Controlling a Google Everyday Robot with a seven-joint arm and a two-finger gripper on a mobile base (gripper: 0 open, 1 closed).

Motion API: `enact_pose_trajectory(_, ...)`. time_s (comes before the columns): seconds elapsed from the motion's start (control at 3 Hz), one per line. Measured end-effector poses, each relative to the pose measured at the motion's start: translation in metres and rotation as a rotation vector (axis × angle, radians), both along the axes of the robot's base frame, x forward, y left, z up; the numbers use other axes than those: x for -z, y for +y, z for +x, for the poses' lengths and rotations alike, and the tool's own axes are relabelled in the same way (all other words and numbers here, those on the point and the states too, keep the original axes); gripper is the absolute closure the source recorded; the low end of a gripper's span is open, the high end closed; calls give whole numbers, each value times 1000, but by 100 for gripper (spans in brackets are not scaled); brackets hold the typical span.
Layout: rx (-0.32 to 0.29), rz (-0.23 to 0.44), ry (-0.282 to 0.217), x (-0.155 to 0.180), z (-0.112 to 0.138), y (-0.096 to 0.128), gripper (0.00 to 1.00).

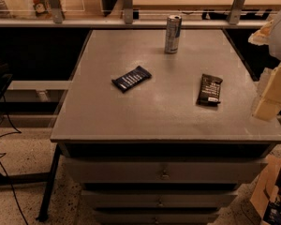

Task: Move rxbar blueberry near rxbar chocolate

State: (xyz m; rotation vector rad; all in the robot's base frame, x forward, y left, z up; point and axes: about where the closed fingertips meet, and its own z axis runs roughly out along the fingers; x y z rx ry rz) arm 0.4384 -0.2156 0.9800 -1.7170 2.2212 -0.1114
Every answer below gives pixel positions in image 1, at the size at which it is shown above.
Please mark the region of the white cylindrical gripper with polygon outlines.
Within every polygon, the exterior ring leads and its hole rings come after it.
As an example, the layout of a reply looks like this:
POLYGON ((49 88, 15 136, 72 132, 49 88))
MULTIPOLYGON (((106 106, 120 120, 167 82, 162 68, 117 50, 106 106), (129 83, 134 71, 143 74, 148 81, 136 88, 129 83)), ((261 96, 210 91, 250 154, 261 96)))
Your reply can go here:
MULTIPOLYGON (((269 53, 281 61, 281 10, 273 21, 264 24, 248 39, 254 45, 269 44, 269 53)), ((252 115, 269 121, 281 111, 281 63, 274 69, 265 68, 257 85, 257 96, 252 104, 252 115)))

